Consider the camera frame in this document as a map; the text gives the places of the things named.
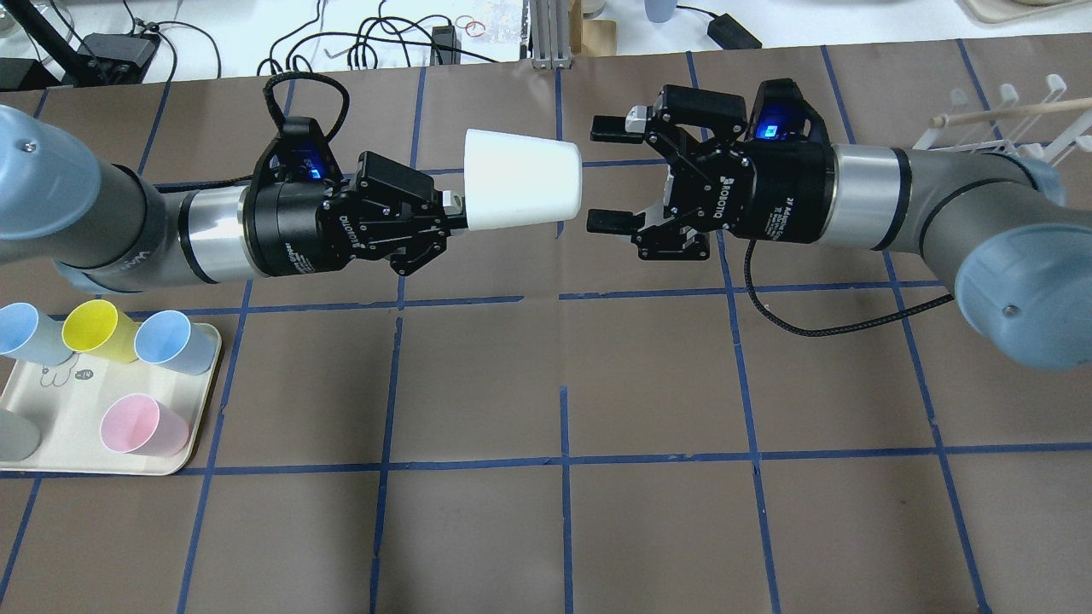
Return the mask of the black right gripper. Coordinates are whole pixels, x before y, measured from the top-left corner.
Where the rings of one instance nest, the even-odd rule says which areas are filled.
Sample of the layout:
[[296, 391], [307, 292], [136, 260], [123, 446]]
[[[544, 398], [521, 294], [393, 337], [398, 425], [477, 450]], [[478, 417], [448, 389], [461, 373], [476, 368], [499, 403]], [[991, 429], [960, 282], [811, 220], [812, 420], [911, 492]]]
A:
[[717, 231], [741, 240], [819, 240], [834, 201], [834, 149], [747, 140], [750, 116], [738, 95], [677, 85], [625, 116], [596, 115], [590, 140], [645, 142], [666, 160], [668, 177], [657, 206], [589, 209], [586, 231], [631, 236], [643, 260], [707, 259]]

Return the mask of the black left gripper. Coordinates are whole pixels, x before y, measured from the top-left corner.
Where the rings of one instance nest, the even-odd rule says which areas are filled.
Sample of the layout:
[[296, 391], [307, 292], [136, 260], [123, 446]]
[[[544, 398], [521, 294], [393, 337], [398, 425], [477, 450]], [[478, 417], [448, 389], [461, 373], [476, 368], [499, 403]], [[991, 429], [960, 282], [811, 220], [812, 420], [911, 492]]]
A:
[[339, 271], [385, 259], [407, 276], [468, 231], [465, 199], [438, 191], [424, 172], [373, 152], [340, 182], [269, 182], [246, 198], [246, 240], [270, 278]]

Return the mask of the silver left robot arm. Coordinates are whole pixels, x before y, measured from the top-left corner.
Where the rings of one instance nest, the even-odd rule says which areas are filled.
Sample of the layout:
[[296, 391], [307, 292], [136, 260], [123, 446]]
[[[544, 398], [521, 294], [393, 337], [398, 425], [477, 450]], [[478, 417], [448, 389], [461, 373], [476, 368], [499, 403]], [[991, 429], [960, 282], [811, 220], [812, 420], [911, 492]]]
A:
[[412, 275], [468, 228], [460, 194], [367, 152], [346, 177], [289, 117], [246, 185], [167, 192], [62, 129], [3, 108], [3, 263], [51, 260], [76, 288], [132, 294], [316, 275], [385, 260]]

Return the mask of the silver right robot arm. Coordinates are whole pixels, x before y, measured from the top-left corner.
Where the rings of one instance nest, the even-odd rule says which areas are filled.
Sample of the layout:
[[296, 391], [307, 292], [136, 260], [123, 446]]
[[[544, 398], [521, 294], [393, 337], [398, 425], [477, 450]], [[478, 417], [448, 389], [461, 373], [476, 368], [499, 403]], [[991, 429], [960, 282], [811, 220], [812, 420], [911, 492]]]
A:
[[590, 233], [644, 260], [707, 260], [710, 234], [917, 255], [968, 323], [1026, 367], [1091, 358], [1091, 229], [1057, 172], [1005, 153], [833, 144], [790, 78], [740, 96], [666, 85], [595, 142], [640, 143], [668, 163], [658, 203], [590, 210]]

